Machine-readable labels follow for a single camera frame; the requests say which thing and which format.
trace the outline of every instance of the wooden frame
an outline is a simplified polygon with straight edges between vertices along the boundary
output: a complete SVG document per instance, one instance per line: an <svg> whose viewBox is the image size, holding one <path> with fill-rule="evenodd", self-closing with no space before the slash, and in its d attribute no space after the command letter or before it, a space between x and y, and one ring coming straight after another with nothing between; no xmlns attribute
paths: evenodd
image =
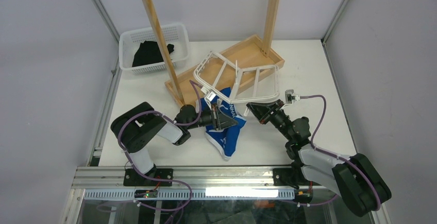
<svg viewBox="0 0 437 224"><path fill-rule="evenodd" d="M193 72L196 66L176 76L153 2L152 0L142 1L170 76L170 80L165 82L165 87L179 106L185 104L193 105L197 100L197 97L189 80L195 81ZM238 59L238 66L240 68L270 64L278 65L281 68L284 65L284 60L271 49L278 5L279 0L268 0L263 40L261 40L257 35L253 35L220 53L233 63ZM211 69L216 69L217 67L221 68L221 66L221 64L208 64L208 69L209 67L211 67ZM259 80L264 79L271 73L272 71L261 72ZM222 89L231 87L234 81L234 74L235 73L232 71L225 70L216 88ZM254 81L255 73L245 74L241 81L240 91L250 88L254 84Z"/></svg>

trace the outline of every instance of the wooden post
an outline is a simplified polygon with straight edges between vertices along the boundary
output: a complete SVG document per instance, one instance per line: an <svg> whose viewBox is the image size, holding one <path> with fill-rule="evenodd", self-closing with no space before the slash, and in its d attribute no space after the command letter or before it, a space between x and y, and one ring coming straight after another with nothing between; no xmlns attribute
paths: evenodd
<svg viewBox="0 0 437 224"><path fill-rule="evenodd" d="M175 69L173 68L172 60L170 59L169 50L165 43L164 35L162 34L161 26L159 25L158 16L156 15L155 6L152 0L142 0L144 8L146 9L147 16L149 17L150 25L158 42L159 50L161 51L162 58L164 59L167 72L170 75L170 81L172 81L173 89L178 95L180 101L184 104L182 91L180 90L179 82L176 77Z"/></svg>
<svg viewBox="0 0 437 224"><path fill-rule="evenodd" d="M275 30L276 14L279 0L268 0L267 17L265 18L264 37L262 38L261 52L268 57L272 45L273 32Z"/></svg>

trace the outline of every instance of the glass panel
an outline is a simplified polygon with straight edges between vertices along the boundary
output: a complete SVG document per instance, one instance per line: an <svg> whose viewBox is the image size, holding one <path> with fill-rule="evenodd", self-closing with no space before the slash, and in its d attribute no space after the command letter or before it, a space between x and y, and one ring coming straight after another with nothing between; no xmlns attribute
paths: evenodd
<svg viewBox="0 0 437 224"><path fill-rule="evenodd" d="M156 201L143 201L156 206ZM173 209L180 201L162 201L162 208ZM359 218L344 205L341 198L331 206L301 206L280 200L203 200L191 201L183 210L161 212L136 203L86 200L79 216L80 224L313 224L313 223L371 223L368 215Z"/></svg>

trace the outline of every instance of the white table surface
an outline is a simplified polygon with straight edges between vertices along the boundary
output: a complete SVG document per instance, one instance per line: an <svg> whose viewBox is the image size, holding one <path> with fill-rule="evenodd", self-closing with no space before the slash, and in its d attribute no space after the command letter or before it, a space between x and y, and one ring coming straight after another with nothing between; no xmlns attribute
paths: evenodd
<svg viewBox="0 0 437 224"><path fill-rule="evenodd" d="M236 41L190 42L191 58L185 67L177 68L179 74L198 64L209 51L220 52ZM343 109L340 104L329 65L320 40L273 41L272 48L285 60L279 70L280 98L284 91L294 89L300 95L323 94L327 99L327 111L314 142L336 153L356 153ZM179 111L167 92L164 82L169 79L166 71L134 76L122 72L111 113L110 123L131 108L146 101L170 118ZM259 93L266 93L273 81L272 76L262 80ZM251 96L252 88L239 96ZM243 113L244 104L236 105ZM285 109L291 120L306 116L310 119L310 130L314 131L323 109L321 99L302 100ZM222 160L220 153L204 136L204 128L190 130L191 138L181 146L154 140L147 145L150 157L158 166L230 166L230 165L281 165L290 164L285 152L286 139L272 124L261 125L249 114L241 130L237 149L229 161ZM108 128L103 146L100 166L124 166L127 162L117 140Z"/></svg>

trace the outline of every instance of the black garment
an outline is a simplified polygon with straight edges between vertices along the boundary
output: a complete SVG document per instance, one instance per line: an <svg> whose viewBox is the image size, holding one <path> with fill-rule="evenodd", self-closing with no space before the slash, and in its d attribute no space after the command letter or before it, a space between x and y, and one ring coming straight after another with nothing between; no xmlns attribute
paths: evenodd
<svg viewBox="0 0 437 224"><path fill-rule="evenodd" d="M169 53L174 51L175 46L172 44L167 45ZM164 62L159 51L158 43L156 41L144 41L140 44L140 48L133 57L132 67L148 65L153 63Z"/></svg>

